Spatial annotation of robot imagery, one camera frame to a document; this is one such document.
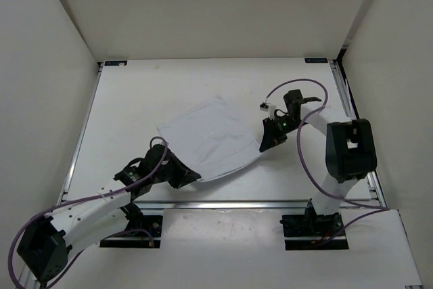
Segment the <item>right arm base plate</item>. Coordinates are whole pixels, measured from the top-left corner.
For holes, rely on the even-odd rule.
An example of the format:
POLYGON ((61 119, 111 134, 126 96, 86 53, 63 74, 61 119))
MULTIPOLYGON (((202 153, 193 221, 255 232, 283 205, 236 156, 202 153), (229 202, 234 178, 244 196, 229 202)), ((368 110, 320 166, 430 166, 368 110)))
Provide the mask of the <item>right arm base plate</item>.
POLYGON ((280 224, 286 251, 349 249, 344 231, 329 240, 344 226, 339 213, 311 218, 306 215, 283 215, 280 224))

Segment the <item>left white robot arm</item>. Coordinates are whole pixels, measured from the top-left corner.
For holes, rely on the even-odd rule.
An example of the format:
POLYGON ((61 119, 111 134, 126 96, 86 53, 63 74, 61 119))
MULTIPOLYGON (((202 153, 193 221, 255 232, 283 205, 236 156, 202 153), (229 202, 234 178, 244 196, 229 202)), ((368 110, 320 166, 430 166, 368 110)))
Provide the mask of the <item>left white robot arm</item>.
POLYGON ((103 186, 92 199, 64 202, 25 226, 17 253, 37 281, 47 284, 70 259, 92 244, 114 235, 149 236, 144 216, 134 203, 152 186, 168 183, 179 189, 201 178, 164 144, 152 146, 103 186))

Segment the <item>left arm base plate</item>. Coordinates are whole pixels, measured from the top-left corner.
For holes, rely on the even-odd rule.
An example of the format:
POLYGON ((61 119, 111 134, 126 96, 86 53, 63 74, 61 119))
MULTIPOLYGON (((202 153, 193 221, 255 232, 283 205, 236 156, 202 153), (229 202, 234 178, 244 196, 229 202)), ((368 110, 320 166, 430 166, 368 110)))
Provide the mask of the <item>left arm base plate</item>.
POLYGON ((116 236, 99 242, 100 248, 158 249, 161 245, 163 211, 142 210, 140 220, 129 221, 126 229, 116 236))

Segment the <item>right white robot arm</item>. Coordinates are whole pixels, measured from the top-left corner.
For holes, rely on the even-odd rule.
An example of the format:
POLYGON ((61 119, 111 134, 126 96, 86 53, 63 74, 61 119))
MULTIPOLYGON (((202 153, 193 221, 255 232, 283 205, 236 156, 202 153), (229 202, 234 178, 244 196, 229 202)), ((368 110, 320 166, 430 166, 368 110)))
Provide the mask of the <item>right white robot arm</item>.
POLYGON ((371 124, 366 119, 339 116, 318 97, 304 97, 298 89, 287 92, 283 100, 286 111, 268 102, 260 105, 268 113, 263 119, 260 152, 284 143, 288 133, 310 125, 325 136, 327 168, 323 183, 313 183, 318 192, 304 213, 282 217, 283 230, 287 237, 334 235, 342 229, 341 202, 359 180, 377 167, 371 124))

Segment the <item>white skirt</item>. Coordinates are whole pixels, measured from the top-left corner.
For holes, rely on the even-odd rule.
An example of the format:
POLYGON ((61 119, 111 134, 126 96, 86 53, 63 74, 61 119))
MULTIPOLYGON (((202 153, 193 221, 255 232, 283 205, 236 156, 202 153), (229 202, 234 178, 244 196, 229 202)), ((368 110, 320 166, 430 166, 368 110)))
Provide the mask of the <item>white skirt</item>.
POLYGON ((261 156, 252 130, 220 95, 175 115, 157 130, 203 182, 244 169, 261 156))

